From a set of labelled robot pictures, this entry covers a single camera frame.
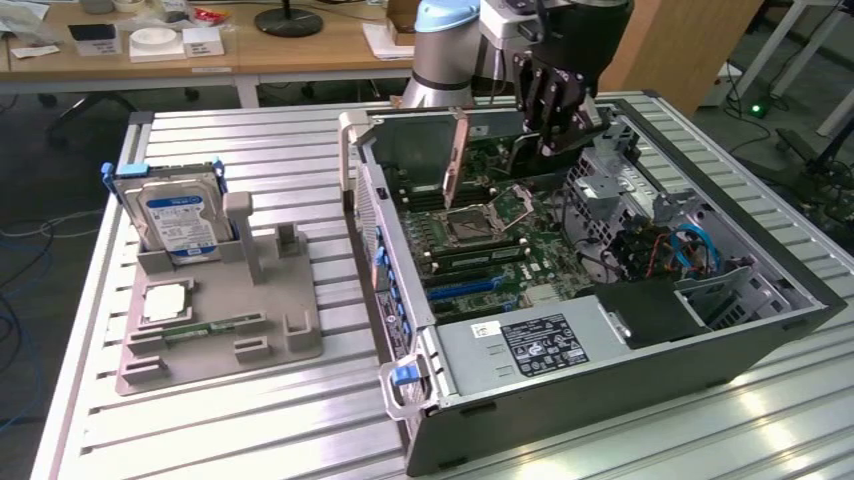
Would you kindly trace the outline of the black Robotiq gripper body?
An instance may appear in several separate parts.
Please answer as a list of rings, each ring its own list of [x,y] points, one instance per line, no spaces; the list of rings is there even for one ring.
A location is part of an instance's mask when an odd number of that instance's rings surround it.
[[[599,79],[614,59],[633,14],[631,1],[563,1],[553,8],[538,1],[543,37],[534,57],[547,66],[583,77],[597,95]]]

